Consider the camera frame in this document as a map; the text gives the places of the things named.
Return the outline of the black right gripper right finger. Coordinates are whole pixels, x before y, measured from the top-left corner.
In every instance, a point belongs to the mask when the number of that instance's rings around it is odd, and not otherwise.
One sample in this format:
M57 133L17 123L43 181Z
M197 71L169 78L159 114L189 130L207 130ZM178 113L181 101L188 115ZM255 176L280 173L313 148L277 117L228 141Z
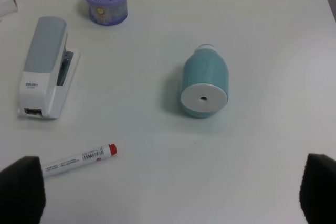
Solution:
M299 202L307 223L335 223L335 160L308 155Z

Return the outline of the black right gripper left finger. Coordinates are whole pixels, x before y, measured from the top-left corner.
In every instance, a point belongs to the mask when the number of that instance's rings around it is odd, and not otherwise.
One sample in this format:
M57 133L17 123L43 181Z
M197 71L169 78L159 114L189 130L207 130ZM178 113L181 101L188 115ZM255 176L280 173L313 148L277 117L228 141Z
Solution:
M25 156L1 171L1 223L40 223L45 205L39 157Z

